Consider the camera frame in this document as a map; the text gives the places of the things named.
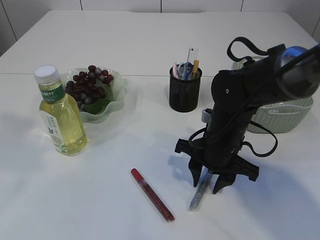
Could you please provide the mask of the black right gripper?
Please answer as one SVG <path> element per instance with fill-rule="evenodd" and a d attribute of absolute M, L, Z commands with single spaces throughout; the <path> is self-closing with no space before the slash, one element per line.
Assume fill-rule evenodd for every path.
<path fill-rule="evenodd" d="M 193 186 L 199 183 L 203 167 L 218 178 L 213 187 L 215 195 L 231 186 L 236 175 L 245 175 L 251 181 L 259 176 L 259 167 L 238 155 L 245 144 L 244 135 L 257 109 L 276 99 L 275 56 L 250 62 L 238 70 L 220 70 L 213 78 L 211 94 L 214 101 L 211 120 L 201 129 L 203 137 L 179 139 L 177 153 L 190 156 L 188 169 Z"/>

